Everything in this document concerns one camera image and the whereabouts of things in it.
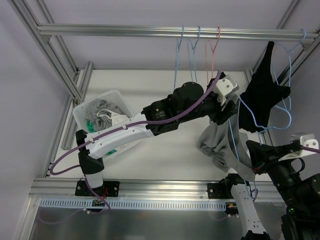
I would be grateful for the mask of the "white tank top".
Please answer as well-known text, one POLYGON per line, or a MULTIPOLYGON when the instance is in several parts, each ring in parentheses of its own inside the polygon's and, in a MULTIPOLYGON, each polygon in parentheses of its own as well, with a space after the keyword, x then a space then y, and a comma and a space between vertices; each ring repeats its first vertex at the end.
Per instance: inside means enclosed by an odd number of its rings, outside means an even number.
POLYGON ((123 123, 129 119, 129 117, 125 114, 119 114, 114 111, 111 111, 107 108, 101 109, 97 114, 97 117, 106 117, 107 119, 111 120, 112 126, 118 125, 123 123))

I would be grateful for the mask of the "grey tank top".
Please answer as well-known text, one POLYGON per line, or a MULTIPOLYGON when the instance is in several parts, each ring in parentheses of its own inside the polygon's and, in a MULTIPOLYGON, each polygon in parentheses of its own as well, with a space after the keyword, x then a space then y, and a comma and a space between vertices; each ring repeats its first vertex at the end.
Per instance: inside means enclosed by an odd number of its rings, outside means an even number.
POLYGON ((223 172, 233 169, 244 180, 253 182, 255 174, 252 162, 247 154, 248 148, 242 143, 239 128, 240 100, 237 95, 232 100, 236 103, 237 112, 221 125, 211 121, 199 136, 196 148, 210 157, 213 164, 223 172))
POLYGON ((85 109, 86 126, 90 133, 111 128, 129 119, 113 102, 96 98, 85 109))

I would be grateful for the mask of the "green tank top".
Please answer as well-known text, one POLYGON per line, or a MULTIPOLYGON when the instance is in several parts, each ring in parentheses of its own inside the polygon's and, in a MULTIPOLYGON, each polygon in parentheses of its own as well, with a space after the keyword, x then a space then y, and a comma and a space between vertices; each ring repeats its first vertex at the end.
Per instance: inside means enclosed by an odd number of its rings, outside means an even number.
MULTIPOLYGON (((86 127, 88 129, 88 132, 89 133, 95 133, 96 131, 94 130, 94 124, 90 121, 90 120, 87 120, 86 121, 86 127)), ((114 153, 116 153, 117 151, 115 149, 107 152, 105 155, 106 156, 110 156, 110 155, 113 155, 114 153)))

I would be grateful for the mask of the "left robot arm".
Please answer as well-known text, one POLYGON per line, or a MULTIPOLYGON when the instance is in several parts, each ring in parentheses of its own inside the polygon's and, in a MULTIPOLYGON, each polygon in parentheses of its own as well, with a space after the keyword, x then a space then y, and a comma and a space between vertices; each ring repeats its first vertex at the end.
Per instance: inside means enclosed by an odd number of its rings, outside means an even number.
POLYGON ((104 190, 103 156, 109 151, 131 142, 175 131, 179 124, 208 116, 218 125, 236 113, 236 104, 227 98, 239 86, 228 76, 211 79, 206 89, 195 82, 186 82, 162 100, 144 107, 134 117, 100 132, 75 133, 78 160, 87 182, 86 189, 93 196, 104 190))

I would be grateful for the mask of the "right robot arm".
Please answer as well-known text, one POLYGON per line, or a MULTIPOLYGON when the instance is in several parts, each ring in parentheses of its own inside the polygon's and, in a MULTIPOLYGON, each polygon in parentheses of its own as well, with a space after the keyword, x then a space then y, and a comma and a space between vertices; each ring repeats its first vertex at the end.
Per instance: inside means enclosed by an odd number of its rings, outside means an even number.
MULTIPOLYGON (((320 175, 304 180, 292 167, 300 151, 318 154, 319 147, 303 145, 298 140, 290 144, 269 146, 248 140, 246 142, 255 174, 268 174, 286 205, 281 217, 281 232, 286 240, 318 240, 320 238, 320 175)), ((229 174, 224 179, 223 193, 235 200, 242 225, 243 240, 269 240, 271 237, 261 224, 251 199, 243 195, 246 183, 240 176, 229 174)))

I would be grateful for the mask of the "blue wire hanger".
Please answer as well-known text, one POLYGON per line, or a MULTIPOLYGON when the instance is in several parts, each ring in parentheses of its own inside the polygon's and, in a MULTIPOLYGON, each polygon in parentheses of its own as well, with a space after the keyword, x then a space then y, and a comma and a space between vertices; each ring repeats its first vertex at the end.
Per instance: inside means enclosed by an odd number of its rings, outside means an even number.
POLYGON ((182 40, 184 37, 185 26, 182 26, 181 35, 176 39, 176 47, 175 47, 175 69, 174 69, 174 79, 173 79, 173 89, 176 88, 177 84, 177 75, 178 75, 178 67, 179 67, 179 53, 181 49, 182 40))
POLYGON ((197 45, 200 40, 201 35, 201 27, 198 26, 198 33, 195 42, 192 42, 190 38, 187 39, 187 53, 188 53, 188 63, 189 63, 189 71, 190 71, 190 78, 192 82, 198 83, 197 77, 197 64, 196 64, 196 50, 197 45))

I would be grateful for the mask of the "black tank top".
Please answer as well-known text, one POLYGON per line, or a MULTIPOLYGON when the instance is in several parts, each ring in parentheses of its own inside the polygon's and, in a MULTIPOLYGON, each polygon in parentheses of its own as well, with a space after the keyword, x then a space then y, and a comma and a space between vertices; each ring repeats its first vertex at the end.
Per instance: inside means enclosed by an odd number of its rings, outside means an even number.
MULTIPOLYGON (((278 85, 273 81, 271 74, 271 60, 274 48, 274 42, 268 42, 264 56, 252 75, 251 81, 247 86, 245 92, 240 97, 253 111, 256 121, 259 125, 267 126, 267 116, 270 117, 271 109, 278 104, 282 99, 287 98, 290 93, 290 87, 278 85)), ((240 108, 241 114, 244 117, 251 117, 246 109, 240 108)), ((240 123, 241 129, 254 133, 253 122, 240 123)))

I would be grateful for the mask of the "pink wire hanger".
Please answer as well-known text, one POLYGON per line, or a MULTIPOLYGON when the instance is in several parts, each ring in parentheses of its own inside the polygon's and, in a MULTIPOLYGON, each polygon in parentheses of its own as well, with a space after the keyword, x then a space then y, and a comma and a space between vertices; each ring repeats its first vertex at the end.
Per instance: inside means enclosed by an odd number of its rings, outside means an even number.
POLYGON ((212 40, 210 39, 206 39, 204 41, 205 72, 206 72, 207 84, 209 84, 210 80, 214 77, 215 52, 221 37, 221 27, 218 26, 217 29, 218 29, 218 35, 217 35, 217 40, 215 42, 215 45, 213 45, 212 40), (211 57, 210 64, 209 64, 209 51, 210 51, 210 57, 211 57))

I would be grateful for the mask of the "blue hanger with black top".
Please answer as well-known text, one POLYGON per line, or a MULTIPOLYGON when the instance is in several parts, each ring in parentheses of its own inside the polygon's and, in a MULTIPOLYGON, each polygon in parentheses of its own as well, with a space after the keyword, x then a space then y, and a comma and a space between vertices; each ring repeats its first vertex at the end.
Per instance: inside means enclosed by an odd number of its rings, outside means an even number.
MULTIPOLYGON (((242 98, 239 96, 238 97, 239 101, 240 101, 240 104, 239 104, 239 117, 238 117, 238 125, 239 125, 239 129, 243 128, 245 129, 245 123, 246 124, 251 124, 250 121, 252 121, 253 125, 254 125, 254 132, 258 132, 258 139, 259 139, 259 144, 262 145, 262 134, 267 132, 268 130, 270 129, 275 129, 275 130, 286 130, 288 129, 290 126, 291 126, 291 123, 292 123, 292 115, 290 113, 291 111, 291 107, 292 107, 292 101, 291 101, 291 97, 288 96, 288 99, 289 99, 289 109, 287 108, 286 106, 286 103, 285 103, 285 100, 282 99, 282 102, 283 102, 283 105, 284 105, 284 108, 283 107, 280 107, 278 105, 275 105, 274 107, 281 110, 281 111, 284 111, 287 115, 288 115, 288 119, 289 119, 289 122, 287 124, 287 126, 285 127, 277 127, 277 126, 268 126, 268 121, 269 121, 269 115, 270 113, 268 113, 268 116, 267 116, 267 126, 264 126, 264 125, 261 125, 261 124, 258 124, 257 123, 257 120, 256 120, 256 117, 255 117, 255 114, 254 112, 250 109, 250 107, 242 100, 242 98), (250 116, 246 116, 245 117, 245 114, 244 113, 240 113, 241 110, 240 108, 243 108, 243 109, 246 109, 246 111, 248 112, 248 114, 250 116)), ((235 152, 235 157, 236 159, 238 160, 238 162, 240 163, 240 157, 239 157, 239 153, 238 153, 238 149, 237 149, 237 145, 236 145, 236 140, 234 138, 234 134, 233 134, 233 130, 232 130, 232 126, 231 126, 231 121, 228 120, 228 124, 229 124, 229 130, 230 130, 230 134, 231 134, 231 137, 232 137, 232 144, 233 144, 233 148, 234 148, 234 152, 235 152)), ((245 187, 246 187, 246 190, 247 190, 247 193, 248 193, 248 196, 251 197, 252 201, 254 202, 257 197, 258 197, 258 189, 257 189, 257 186, 256 186, 256 182, 255 180, 253 180, 253 184, 254 184, 254 189, 251 190, 251 188, 249 189, 248 187, 250 187, 250 184, 246 183, 246 181, 244 180, 244 184, 245 184, 245 187)))

